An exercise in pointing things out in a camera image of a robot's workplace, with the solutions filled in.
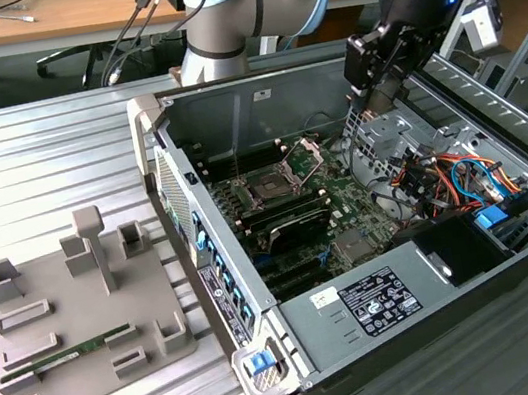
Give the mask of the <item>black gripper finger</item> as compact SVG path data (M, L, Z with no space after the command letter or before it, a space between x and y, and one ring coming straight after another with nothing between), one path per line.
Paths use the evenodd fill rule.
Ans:
M421 68L433 53L431 38L411 29L401 33L396 47L390 74L399 82Z
M344 76L355 93L375 85L383 66L378 49L378 33L353 35L346 40Z

